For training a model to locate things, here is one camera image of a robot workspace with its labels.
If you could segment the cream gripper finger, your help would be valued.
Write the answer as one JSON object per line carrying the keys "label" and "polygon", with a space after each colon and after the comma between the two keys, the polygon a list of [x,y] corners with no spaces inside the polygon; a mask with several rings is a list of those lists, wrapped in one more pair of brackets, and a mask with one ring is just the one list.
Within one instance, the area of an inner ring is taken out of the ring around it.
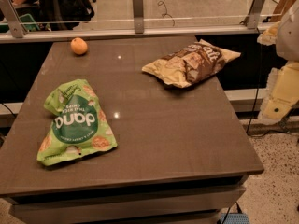
{"label": "cream gripper finger", "polygon": [[298,102],[299,62],[288,61],[280,69],[271,69],[258,119],[281,121]]}
{"label": "cream gripper finger", "polygon": [[277,41],[279,23],[274,23],[271,27],[267,28],[262,34],[257,38],[257,42],[262,45],[270,46],[275,45]]}

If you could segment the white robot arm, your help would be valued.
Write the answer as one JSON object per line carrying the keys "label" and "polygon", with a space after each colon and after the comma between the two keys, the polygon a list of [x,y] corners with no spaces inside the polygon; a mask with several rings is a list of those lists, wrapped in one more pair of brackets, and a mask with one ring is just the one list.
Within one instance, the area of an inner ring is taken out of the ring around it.
{"label": "white robot arm", "polygon": [[277,56],[287,61],[280,69],[272,68],[268,75],[258,119],[270,125],[281,121],[299,102],[299,0],[281,21],[259,35],[257,42],[274,45]]}

